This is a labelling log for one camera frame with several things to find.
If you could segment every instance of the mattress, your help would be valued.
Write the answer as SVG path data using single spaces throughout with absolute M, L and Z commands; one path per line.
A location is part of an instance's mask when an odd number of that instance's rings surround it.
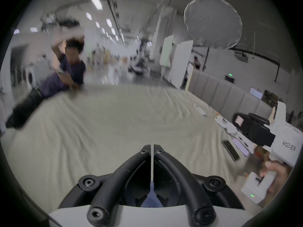
M 202 108 L 201 115 L 194 104 Z M 222 146 L 216 112 L 187 91 L 139 85 L 86 87 L 45 100 L 21 130 L 1 140 L 22 188 L 45 212 L 87 174 L 114 172 L 146 144 L 159 144 L 192 173 L 232 186 L 246 162 Z

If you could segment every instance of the whiteboard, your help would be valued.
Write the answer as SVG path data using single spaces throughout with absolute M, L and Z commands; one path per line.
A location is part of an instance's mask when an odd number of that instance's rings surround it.
M 182 85 L 193 42 L 193 40 L 182 42 L 176 47 L 175 56 L 172 61 L 171 82 L 177 89 L 180 89 Z
M 167 66 L 170 67 L 170 62 L 169 62 L 169 55 L 172 50 L 172 41 L 174 39 L 174 36 L 168 36 L 164 39 L 163 42 L 163 47 L 162 47 L 162 53 L 160 57 L 160 65 L 161 66 Z

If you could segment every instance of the black phone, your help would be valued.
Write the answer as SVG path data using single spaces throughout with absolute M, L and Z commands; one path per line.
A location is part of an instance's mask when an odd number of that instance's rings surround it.
M 236 150 L 233 148 L 233 146 L 228 140 L 222 141 L 222 144 L 224 145 L 225 149 L 228 151 L 234 161 L 239 160 L 240 156 L 237 154 Z

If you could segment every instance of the hand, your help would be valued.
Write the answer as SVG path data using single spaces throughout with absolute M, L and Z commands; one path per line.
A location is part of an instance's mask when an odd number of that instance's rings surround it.
M 268 188 L 269 192 L 276 194 L 286 183 L 290 172 L 290 166 L 281 164 L 278 161 L 266 161 L 265 168 L 261 170 L 260 177 L 266 177 L 268 171 L 277 173 L 273 183 Z
M 62 81 L 65 85 L 72 86 L 72 85 L 74 84 L 74 81 L 73 81 L 73 79 L 71 78 L 71 75 L 68 74 L 67 72 L 66 72 L 65 75 L 62 75 L 62 74 L 59 74 L 59 73 L 58 73 L 58 76 L 59 76 L 59 78 L 61 79 L 61 81 Z

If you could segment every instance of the human finger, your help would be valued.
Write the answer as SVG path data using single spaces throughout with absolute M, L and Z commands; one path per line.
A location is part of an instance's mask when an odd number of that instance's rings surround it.
M 286 168 L 278 161 L 267 161 L 265 166 L 269 171 L 276 172 L 280 176 L 287 175 Z

